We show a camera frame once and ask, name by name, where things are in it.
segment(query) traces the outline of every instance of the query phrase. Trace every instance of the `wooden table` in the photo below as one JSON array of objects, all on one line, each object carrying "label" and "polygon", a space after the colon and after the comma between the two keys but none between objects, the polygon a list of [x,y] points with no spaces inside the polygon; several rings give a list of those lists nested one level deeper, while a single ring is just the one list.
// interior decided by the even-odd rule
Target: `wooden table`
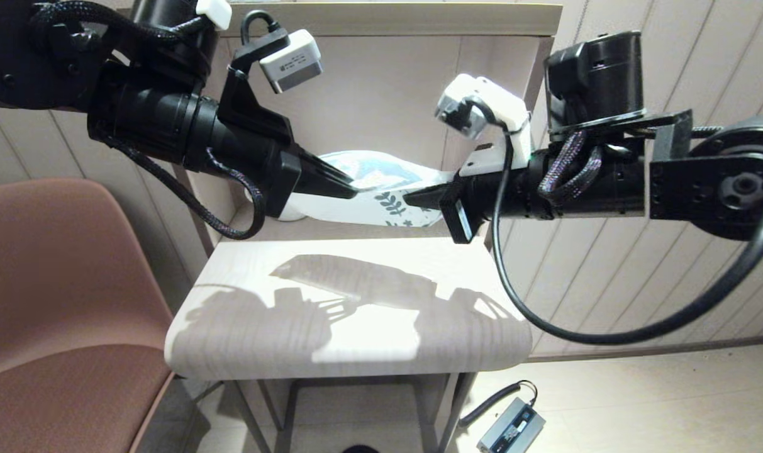
[{"label": "wooden table", "polygon": [[[279,452],[289,448],[296,389],[323,383],[300,379],[410,376],[421,424],[434,424],[447,406],[447,429],[423,431],[427,451],[444,451],[476,372],[524,361],[530,328],[481,238],[456,245],[443,226],[379,228],[387,237],[375,238],[352,230],[374,232],[268,221],[255,240],[218,244],[172,322],[166,361],[189,378],[257,379],[276,409]],[[270,379],[297,379],[286,416]],[[242,412],[263,453],[271,451],[246,401]]]}]

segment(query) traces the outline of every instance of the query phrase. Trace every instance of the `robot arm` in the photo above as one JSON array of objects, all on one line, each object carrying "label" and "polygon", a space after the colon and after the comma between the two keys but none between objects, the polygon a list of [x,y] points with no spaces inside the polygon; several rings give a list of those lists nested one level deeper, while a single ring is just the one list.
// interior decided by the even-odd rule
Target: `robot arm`
[{"label": "robot arm", "polygon": [[[91,138],[123,151],[231,238],[257,233],[264,212],[280,215],[292,192],[355,196],[350,178],[304,150],[289,120],[259,105],[248,83],[254,62],[278,92],[319,74],[306,31],[248,14],[222,101],[201,95],[230,14],[226,0],[136,0],[131,20],[84,1],[0,1],[0,107],[87,112]],[[251,42],[252,20],[270,32]],[[253,195],[253,227],[229,229],[148,157],[237,179]]]},{"label": "robot arm", "polygon": [[[231,238],[257,233],[264,212],[280,216],[292,192],[343,200],[366,192],[304,151],[289,120],[260,106],[248,83],[255,62],[276,91],[319,74],[319,51],[306,32],[289,34],[262,11],[248,14],[222,101],[200,95],[211,71],[216,28],[224,28],[228,17],[224,0],[198,0],[195,6],[186,0],[136,0],[131,20],[84,1],[0,0],[0,107],[87,112],[91,138],[123,151]],[[248,35],[252,20],[269,26],[254,42]],[[114,57],[114,50],[128,63]],[[763,257],[763,118],[719,130],[694,128],[691,111],[647,116],[638,32],[556,52],[545,61],[545,81],[550,145],[533,151],[523,101],[483,77],[460,75],[445,90],[437,116],[469,138],[486,126],[504,134],[478,147],[447,183],[407,189],[407,207],[439,210],[456,243],[470,242],[484,221],[492,221],[494,260],[508,296],[528,320],[560,338],[587,344],[644,341],[720,303]],[[692,138],[706,140],[689,151]],[[649,216],[691,221],[749,246],[692,304],[651,326],[588,335],[540,319],[510,286],[499,219],[645,214],[647,140],[654,140]],[[246,232],[229,229],[148,157],[237,179],[252,193],[253,226]],[[387,210],[405,210],[398,200],[384,203]]]}]

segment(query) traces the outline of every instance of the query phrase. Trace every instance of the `chair seat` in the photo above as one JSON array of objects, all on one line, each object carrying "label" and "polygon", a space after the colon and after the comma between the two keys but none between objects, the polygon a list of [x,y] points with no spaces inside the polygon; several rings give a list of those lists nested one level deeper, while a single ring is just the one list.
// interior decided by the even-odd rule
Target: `chair seat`
[{"label": "chair seat", "polygon": [[169,328],[198,379],[337,378],[511,367],[530,327],[479,241],[221,243]]},{"label": "chair seat", "polygon": [[0,453],[129,451],[169,377],[152,347],[84,347],[0,373]]}]

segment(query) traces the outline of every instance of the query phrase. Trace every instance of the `table leg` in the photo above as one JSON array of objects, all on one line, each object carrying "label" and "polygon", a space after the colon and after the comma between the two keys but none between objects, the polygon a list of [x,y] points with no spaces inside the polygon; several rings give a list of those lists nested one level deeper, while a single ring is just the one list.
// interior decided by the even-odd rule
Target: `table leg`
[{"label": "table leg", "polygon": [[449,378],[450,375],[448,374],[423,374],[410,376],[408,379],[411,381],[415,392],[418,422],[421,425],[421,443],[424,451],[437,450],[438,439],[434,431]]},{"label": "table leg", "polygon": [[459,422],[460,413],[462,413],[462,405],[464,405],[465,400],[468,399],[468,395],[471,393],[471,387],[473,387],[475,379],[476,373],[474,372],[460,373],[457,377],[457,384],[456,387],[454,387],[454,396],[451,398],[451,411],[448,416],[448,422],[445,424],[445,430],[442,431],[442,438],[440,439],[440,445],[436,453],[445,453],[448,449],[448,445],[454,438],[454,431],[457,429],[457,422]]},{"label": "table leg", "polygon": [[261,390],[261,396],[264,397],[264,403],[267,405],[267,410],[269,410],[272,424],[275,425],[275,429],[280,432],[284,429],[284,420],[281,420],[281,417],[278,415],[275,401],[272,398],[272,392],[269,390],[269,384],[270,383],[264,381],[264,379],[258,379],[258,388]]},{"label": "table leg", "polygon": [[247,429],[250,431],[252,438],[255,439],[255,444],[258,445],[258,450],[261,453],[272,453],[272,450],[269,448],[269,444],[267,444],[267,439],[264,438],[264,433],[261,432],[261,427],[258,426],[258,421],[255,419],[255,415],[252,415],[250,405],[247,403],[247,398],[241,391],[241,386],[238,385],[238,381],[227,381],[225,384],[231,386],[238,394],[238,412],[241,413],[241,417],[247,424]]},{"label": "table leg", "polygon": [[294,412],[298,407],[298,391],[300,381],[295,379],[289,388],[289,398],[286,400],[286,412],[283,419],[283,430],[278,430],[275,437],[275,453],[289,453],[292,449],[292,430],[294,429]]}]

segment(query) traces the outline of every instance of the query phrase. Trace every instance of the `power adapter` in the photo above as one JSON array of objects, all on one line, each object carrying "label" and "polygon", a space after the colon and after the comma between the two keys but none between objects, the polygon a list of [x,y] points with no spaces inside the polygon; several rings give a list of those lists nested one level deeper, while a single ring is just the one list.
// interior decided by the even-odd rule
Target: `power adapter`
[{"label": "power adapter", "polygon": [[516,398],[476,447],[482,453],[524,453],[545,424],[531,405]]},{"label": "power adapter", "polygon": [[259,60],[276,94],[287,91],[323,73],[320,49],[306,30],[289,35],[289,45]]}]

